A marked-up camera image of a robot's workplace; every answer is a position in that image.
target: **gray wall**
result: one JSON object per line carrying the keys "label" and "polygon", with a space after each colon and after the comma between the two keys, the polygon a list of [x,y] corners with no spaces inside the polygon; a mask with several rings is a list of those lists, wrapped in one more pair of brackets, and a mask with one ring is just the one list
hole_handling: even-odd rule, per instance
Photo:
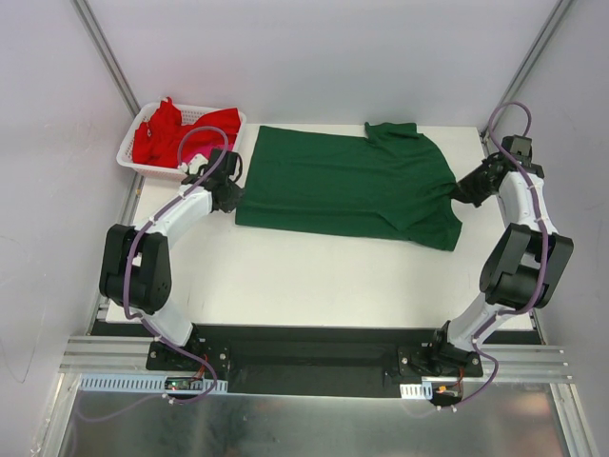
{"label": "gray wall", "polygon": [[[542,312],[550,343],[568,348],[601,455],[609,454],[609,2],[579,1],[517,99],[533,111],[533,151],[546,172],[548,210],[575,242]],[[501,133],[520,133],[511,109]]]}
{"label": "gray wall", "polygon": [[90,0],[140,103],[481,127],[556,0]]}
{"label": "gray wall", "polygon": [[130,116],[67,0],[0,4],[0,455],[30,455],[88,322]]}

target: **white basket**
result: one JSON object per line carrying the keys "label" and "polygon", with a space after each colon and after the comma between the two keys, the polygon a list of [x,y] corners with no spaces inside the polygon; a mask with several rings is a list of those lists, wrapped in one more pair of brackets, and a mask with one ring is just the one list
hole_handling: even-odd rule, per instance
{"label": "white basket", "polygon": [[[131,127],[121,143],[121,147],[118,149],[118,154],[116,155],[116,161],[119,165],[123,167],[129,167],[130,169],[134,169],[138,173],[146,176],[146,178],[162,178],[162,179],[170,179],[171,181],[182,181],[185,178],[185,174],[179,171],[178,169],[166,169],[164,167],[154,167],[152,165],[142,165],[142,164],[134,164],[132,158],[133,152],[133,137],[135,136],[135,131],[140,127],[140,125],[149,121],[152,114],[161,106],[161,102],[148,103],[147,105],[142,107],[142,110],[135,116],[133,122],[131,123]],[[197,122],[201,116],[207,114],[208,112],[218,111],[218,108],[206,108],[206,107],[193,107],[191,105],[174,105],[175,108],[179,109],[182,112],[182,125],[190,126]],[[235,144],[232,147],[232,150],[237,152],[239,150],[239,145],[241,144],[241,139],[243,138],[244,125],[246,124],[247,118],[246,116],[239,111],[239,119],[241,119],[241,126],[239,127],[239,131],[237,132],[237,138],[235,140]]]}

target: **white table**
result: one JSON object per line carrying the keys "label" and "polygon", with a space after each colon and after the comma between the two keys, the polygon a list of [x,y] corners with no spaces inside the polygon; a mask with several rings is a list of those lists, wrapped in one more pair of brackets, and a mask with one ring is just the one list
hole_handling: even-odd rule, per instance
{"label": "white table", "polygon": [[[363,136],[363,126],[275,125]],[[239,152],[244,184],[258,125],[246,126]],[[442,150],[459,180],[480,164],[478,132],[419,127]],[[175,195],[178,183],[147,179],[135,220]],[[503,233],[495,198],[481,208],[453,202],[463,222],[454,252],[402,241],[238,227],[214,212],[171,251],[171,297],[197,324],[355,328],[438,328],[478,294],[481,268]],[[107,321],[123,323],[110,304]],[[528,316],[503,328],[531,329]]]}

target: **red garment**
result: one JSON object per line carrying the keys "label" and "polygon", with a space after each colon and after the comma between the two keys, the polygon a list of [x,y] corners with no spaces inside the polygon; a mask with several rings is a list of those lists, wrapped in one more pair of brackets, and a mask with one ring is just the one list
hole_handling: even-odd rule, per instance
{"label": "red garment", "polygon": [[[166,169],[178,167],[178,147],[184,135],[198,127],[216,127],[228,137],[228,148],[232,149],[241,127],[236,108],[221,109],[204,114],[191,126],[182,125],[182,113],[173,106],[170,98],[143,122],[133,138],[133,163],[153,165]],[[189,136],[182,149],[182,160],[189,162],[197,153],[209,158],[211,150],[222,147],[224,139],[217,131],[199,131]]]}

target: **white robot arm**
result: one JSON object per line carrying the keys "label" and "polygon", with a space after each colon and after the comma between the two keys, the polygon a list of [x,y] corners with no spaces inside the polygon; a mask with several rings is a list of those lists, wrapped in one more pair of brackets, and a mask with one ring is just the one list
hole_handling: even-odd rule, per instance
{"label": "white robot arm", "polygon": [[[231,212],[243,196],[243,190],[235,184],[242,171],[239,155],[229,151],[222,157],[218,149],[212,152],[209,162],[202,160],[200,155],[195,156],[177,196],[161,207],[168,207],[167,210],[161,210],[160,216],[140,221],[133,227],[117,224],[110,228],[106,237],[100,276],[102,295],[123,305],[128,253],[139,234],[138,255],[133,258],[129,282],[129,310],[141,314],[159,335],[178,347],[196,346],[199,338],[196,327],[169,298],[169,251],[192,226],[213,210]],[[210,169],[218,160],[222,162]],[[238,176],[231,180],[237,164],[240,164]],[[192,184],[199,181],[208,169],[211,172],[208,179],[192,189]]]}
{"label": "white robot arm", "polygon": [[[548,232],[547,263],[534,304],[534,308],[543,308],[573,252],[573,241],[560,236],[548,217],[542,195],[543,169],[531,163],[531,140],[505,137],[502,146],[528,173]],[[491,195],[499,197],[508,226],[482,268],[481,295],[459,317],[436,330],[428,348],[408,354],[408,366],[421,376],[481,374],[478,347],[505,321],[526,312],[531,297],[536,296],[542,251],[539,219],[529,185],[501,153],[487,157],[461,179],[451,197],[478,207]]]}

